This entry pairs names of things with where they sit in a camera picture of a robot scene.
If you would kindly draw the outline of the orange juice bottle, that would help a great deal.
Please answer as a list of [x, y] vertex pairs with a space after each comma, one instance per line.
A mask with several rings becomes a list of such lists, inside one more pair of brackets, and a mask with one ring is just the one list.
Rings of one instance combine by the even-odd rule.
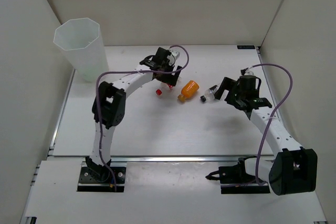
[[182, 89], [181, 93], [178, 95], [177, 99], [184, 103], [190, 100], [195, 93], [198, 91], [199, 85], [194, 81], [190, 80]]

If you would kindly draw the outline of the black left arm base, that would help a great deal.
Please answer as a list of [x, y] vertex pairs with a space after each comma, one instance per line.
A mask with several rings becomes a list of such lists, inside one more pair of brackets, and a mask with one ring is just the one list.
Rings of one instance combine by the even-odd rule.
[[81, 164], [77, 191], [123, 193], [126, 179], [126, 166], [97, 165], [87, 156]]

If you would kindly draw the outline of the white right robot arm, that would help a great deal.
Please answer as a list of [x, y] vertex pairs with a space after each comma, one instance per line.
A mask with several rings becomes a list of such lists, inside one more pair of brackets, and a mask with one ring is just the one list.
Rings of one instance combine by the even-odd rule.
[[215, 93], [219, 99], [225, 90], [227, 104], [243, 111], [248, 119], [266, 135], [265, 141], [274, 155], [273, 161], [259, 156], [240, 157], [234, 166], [220, 166], [207, 175], [218, 180], [222, 194], [274, 193], [288, 195], [314, 191], [318, 157], [313, 149], [305, 149], [272, 113], [272, 105], [259, 96], [261, 79], [242, 75], [238, 80], [225, 77]]

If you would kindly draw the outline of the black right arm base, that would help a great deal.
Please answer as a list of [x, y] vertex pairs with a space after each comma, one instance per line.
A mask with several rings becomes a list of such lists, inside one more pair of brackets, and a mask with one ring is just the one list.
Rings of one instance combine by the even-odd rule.
[[246, 158], [240, 157], [235, 165], [222, 165], [210, 172], [205, 178], [220, 183], [222, 195], [269, 194], [267, 184], [258, 185], [255, 176], [245, 171]]

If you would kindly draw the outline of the clear bottle red label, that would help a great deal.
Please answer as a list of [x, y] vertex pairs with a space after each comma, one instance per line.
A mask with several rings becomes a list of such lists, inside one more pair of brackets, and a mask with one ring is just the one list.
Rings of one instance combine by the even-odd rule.
[[181, 77], [178, 77], [177, 83], [175, 86], [161, 82], [160, 86], [156, 89], [155, 93], [157, 96], [162, 97], [164, 95], [172, 93], [181, 83]]

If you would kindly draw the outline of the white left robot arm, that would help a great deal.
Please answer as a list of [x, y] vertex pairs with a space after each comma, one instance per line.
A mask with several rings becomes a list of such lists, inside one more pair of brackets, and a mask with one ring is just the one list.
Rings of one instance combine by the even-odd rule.
[[154, 55], [145, 57], [133, 71], [120, 71], [125, 74], [115, 82], [101, 81], [101, 78], [113, 74], [112, 71], [101, 74], [96, 82], [96, 97], [92, 106], [95, 121], [95, 137], [92, 153], [86, 157], [90, 176], [98, 183], [117, 184], [111, 164], [111, 144], [116, 127], [125, 115], [127, 98], [138, 88], [152, 80], [158, 80], [176, 86], [180, 72], [185, 67], [175, 66], [180, 56], [170, 47], [158, 48]]

